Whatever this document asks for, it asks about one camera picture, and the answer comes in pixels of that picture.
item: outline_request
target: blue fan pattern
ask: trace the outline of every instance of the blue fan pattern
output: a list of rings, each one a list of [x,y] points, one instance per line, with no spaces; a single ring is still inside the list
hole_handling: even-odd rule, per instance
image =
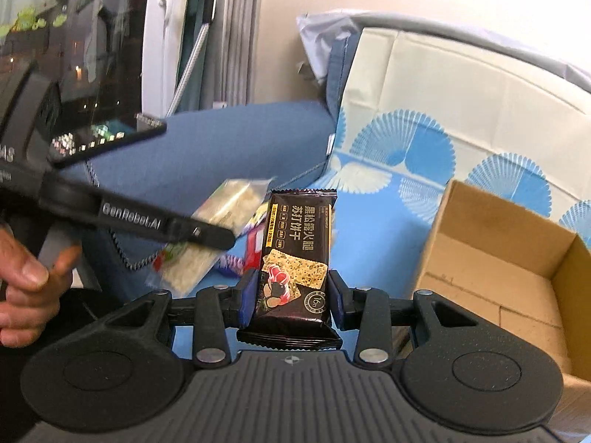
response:
[[[535,162],[517,154],[492,155],[478,164],[466,182],[549,217],[550,186]]]
[[[335,146],[333,148],[342,149],[345,144],[345,134],[347,132],[347,117],[341,107],[339,110],[339,119],[336,122]]]
[[[591,199],[575,203],[558,222],[576,231],[587,247],[591,248]]]
[[[351,154],[388,166],[404,163],[412,174],[441,185],[447,184],[456,169],[448,135],[436,120],[417,111],[376,116],[355,137]]]
[[[443,192],[441,189],[403,176],[398,187],[398,195],[410,211],[431,224],[437,214]]]

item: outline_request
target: smartphone screen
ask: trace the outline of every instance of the smartphone screen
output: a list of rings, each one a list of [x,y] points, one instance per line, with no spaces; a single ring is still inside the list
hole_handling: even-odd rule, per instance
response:
[[[49,161],[57,168],[95,157],[120,146],[166,131],[166,123],[138,113],[135,121],[119,119],[83,126],[56,136],[49,146]]]

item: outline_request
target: plastic package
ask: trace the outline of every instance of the plastic package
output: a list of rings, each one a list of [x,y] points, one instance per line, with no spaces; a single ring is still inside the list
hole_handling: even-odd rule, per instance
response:
[[[193,218],[241,234],[267,194],[271,180],[226,180],[193,214]],[[153,268],[161,276],[159,287],[167,287],[184,298],[205,277],[223,251],[193,243],[170,244],[160,252]]]

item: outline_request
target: cracker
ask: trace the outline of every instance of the cracker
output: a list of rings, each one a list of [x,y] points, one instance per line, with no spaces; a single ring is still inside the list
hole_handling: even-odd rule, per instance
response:
[[[274,248],[263,257],[263,263],[262,271],[268,272],[269,267],[276,264],[290,275],[290,283],[294,282],[315,290],[322,288],[326,272],[329,269],[327,264],[298,258]]]

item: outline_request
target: finger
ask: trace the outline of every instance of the finger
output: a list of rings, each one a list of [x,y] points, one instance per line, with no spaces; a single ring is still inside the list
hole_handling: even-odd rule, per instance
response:
[[[72,272],[64,277],[49,274],[49,280],[38,292],[23,291],[15,286],[6,288],[6,301],[13,306],[46,306],[59,299],[72,286]]]
[[[27,328],[26,330],[0,330],[0,343],[9,348],[22,348],[35,342],[45,326]]]
[[[6,230],[0,229],[0,279],[25,291],[38,291],[47,278],[47,268]]]
[[[70,246],[62,250],[53,264],[51,273],[60,276],[69,275],[72,272],[72,268],[76,266],[81,254],[82,248],[79,245]]]
[[[44,325],[56,316],[60,310],[60,301],[55,300],[49,305],[26,308],[13,306],[7,301],[0,302],[0,328],[23,330]]]

